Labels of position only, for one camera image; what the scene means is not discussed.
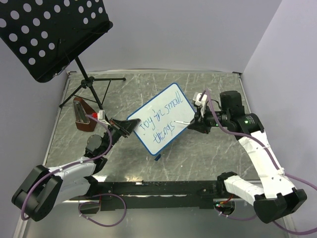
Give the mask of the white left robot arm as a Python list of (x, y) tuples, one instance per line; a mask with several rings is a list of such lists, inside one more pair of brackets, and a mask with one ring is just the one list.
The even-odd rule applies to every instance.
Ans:
[(57, 167), (35, 166), (12, 196), (11, 202), (21, 210), (21, 220), (40, 221), (58, 204), (78, 197), (93, 199), (98, 181), (93, 177), (107, 163), (106, 154), (121, 137), (128, 137), (140, 119), (109, 122), (96, 119), (105, 128), (103, 136), (91, 135), (85, 153), (79, 159)]

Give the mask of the white whiteboard marker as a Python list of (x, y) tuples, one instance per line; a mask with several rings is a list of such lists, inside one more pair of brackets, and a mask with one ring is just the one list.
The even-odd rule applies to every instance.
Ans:
[(174, 120), (174, 122), (178, 124), (183, 124), (183, 125), (190, 125), (190, 122), (177, 121), (177, 120)]

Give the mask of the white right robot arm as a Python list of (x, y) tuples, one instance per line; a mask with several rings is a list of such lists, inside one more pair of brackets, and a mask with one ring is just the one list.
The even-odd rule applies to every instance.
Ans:
[(197, 109), (188, 129), (208, 134), (213, 127), (234, 135), (249, 156), (262, 185), (242, 179), (235, 172), (218, 176), (217, 194), (221, 197), (236, 195), (251, 204), (257, 217), (270, 223), (288, 216), (307, 200), (303, 189), (297, 189), (286, 176), (267, 139), (264, 126), (254, 113), (246, 113), (241, 94), (225, 91), (220, 94), (220, 111), (215, 111), (207, 91), (195, 93)]

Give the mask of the blue framed whiteboard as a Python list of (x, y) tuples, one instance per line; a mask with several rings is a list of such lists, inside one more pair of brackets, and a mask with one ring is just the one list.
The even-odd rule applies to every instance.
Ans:
[(174, 120), (190, 122), (195, 110), (177, 83), (172, 83), (127, 117), (140, 119), (134, 133), (151, 155), (158, 154), (187, 125)]

